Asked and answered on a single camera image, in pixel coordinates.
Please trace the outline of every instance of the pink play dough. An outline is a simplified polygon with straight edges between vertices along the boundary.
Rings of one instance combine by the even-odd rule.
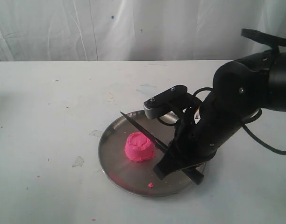
[[[152,141],[141,132],[135,132],[129,135],[124,151],[126,156],[135,162],[150,160],[156,156]]]

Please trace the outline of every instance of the black cable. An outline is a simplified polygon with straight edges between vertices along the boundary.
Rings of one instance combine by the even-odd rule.
[[[195,97],[198,93],[200,93],[202,91],[213,91],[213,88],[211,88],[211,87],[203,87],[201,89],[196,90],[196,92],[193,94],[193,96]]]
[[[246,124],[248,123],[251,123],[255,120],[257,120],[262,114],[262,111],[261,109],[258,110],[257,114],[255,114],[252,118],[250,118],[249,120],[247,120],[247,122],[243,123],[241,120],[240,120],[240,123],[242,125],[242,128],[245,130],[245,132],[253,139],[255,140],[257,143],[259,143],[260,145],[262,145],[263,147],[271,150],[272,152],[276,153],[276,154],[279,154],[279,155],[286,155],[286,151],[283,151],[283,150],[279,150],[279,149],[276,149],[268,144],[266,144],[264,141],[262,141],[261,139],[259,139],[255,134],[253,134],[252,131],[250,131],[249,128],[247,128]]]
[[[157,118],[157,120],[162,123],[163,125],[166,125],[166,126],[175,126],[176,125],[176,122],[175,123],[167,123],[167,122],[164,122],[162,119],[160,118]]]

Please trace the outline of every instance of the metal plate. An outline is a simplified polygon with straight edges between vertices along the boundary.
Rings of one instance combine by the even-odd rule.
[[[144,111],[128,114],[155,137],[168,144],[174,135],[174,127],[162,125],[157,120],[147,119]],[[177,117],[166,114],[162,120],[174,123]],[[193,181],[182,171],[174,172],[163,180],[159,180],[152,169],[161,160],[163,153],[155,148],[156,157],[149,161],[134,162],[124,153],[127,137],[138,130],[124,117],[118,118],[104,131],[99,144],[99,160],[104,173],[118,187],[140,196],[160,197],[176,194],[193,185]],[[198,167],[203,172],[205,164]]]

